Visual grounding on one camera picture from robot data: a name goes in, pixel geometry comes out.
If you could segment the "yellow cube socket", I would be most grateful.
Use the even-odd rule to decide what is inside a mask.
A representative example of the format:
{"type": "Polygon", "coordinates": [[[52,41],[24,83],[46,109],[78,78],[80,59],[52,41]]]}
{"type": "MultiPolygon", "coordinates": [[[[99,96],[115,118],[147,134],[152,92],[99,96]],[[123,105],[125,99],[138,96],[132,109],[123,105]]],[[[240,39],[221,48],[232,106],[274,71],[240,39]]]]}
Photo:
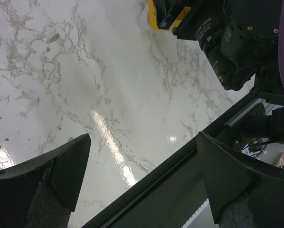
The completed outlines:
{"type": "Polygon", "coordinates": [[[190,0],[149,0],[147,3],[149,25],[153,30],[172,31],[192,7],[190,0]]]}

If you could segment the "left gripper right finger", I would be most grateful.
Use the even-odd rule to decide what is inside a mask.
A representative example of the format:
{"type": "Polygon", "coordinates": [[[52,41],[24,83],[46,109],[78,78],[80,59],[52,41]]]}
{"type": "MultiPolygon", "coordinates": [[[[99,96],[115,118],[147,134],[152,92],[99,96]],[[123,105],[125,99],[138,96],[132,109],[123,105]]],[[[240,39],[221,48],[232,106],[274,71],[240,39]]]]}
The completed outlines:
{"type": "Polygon", "coordinates": [[[221,228],[284,228],[284,169],[199,132],[197,149],[213,220],[221,228]]]}

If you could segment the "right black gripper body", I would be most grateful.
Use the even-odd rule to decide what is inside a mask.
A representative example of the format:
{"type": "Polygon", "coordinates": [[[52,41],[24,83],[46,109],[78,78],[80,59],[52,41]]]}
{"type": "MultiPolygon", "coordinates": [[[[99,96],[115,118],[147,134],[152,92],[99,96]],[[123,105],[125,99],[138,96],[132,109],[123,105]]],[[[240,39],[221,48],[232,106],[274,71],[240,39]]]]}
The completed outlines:
{"type": "Polygon", "coordinates": [[[183,40],[206,40],[225,25],[224,0],[155,0],[156,26],[183,40]]]}

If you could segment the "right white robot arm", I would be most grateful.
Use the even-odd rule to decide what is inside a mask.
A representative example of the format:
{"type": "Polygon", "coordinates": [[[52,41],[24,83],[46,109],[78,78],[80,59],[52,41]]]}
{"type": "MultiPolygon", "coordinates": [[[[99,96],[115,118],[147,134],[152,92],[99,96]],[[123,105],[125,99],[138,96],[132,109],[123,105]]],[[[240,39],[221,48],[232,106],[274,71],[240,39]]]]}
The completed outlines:
{"type": "Polygon", "coordinates": [[[218,139],[229,145],[284,144],[284,82],[278,63],[282,0],[151,0],[153,29],[197,41],[221,85],[240,90],[255,80],[249,97],[278,105],[271,115],[252,110],[218,139]]]}

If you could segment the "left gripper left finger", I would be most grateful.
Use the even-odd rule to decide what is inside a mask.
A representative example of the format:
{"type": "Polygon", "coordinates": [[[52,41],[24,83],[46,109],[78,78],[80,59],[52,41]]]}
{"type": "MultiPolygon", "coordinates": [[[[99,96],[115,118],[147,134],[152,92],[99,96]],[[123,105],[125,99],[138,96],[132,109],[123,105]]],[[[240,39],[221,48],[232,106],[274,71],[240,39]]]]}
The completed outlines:
{"type": "Polygon", "coordinates": [[[90,153],[89,134],[0,170],[0,228],[66,228],[90,153]]]}

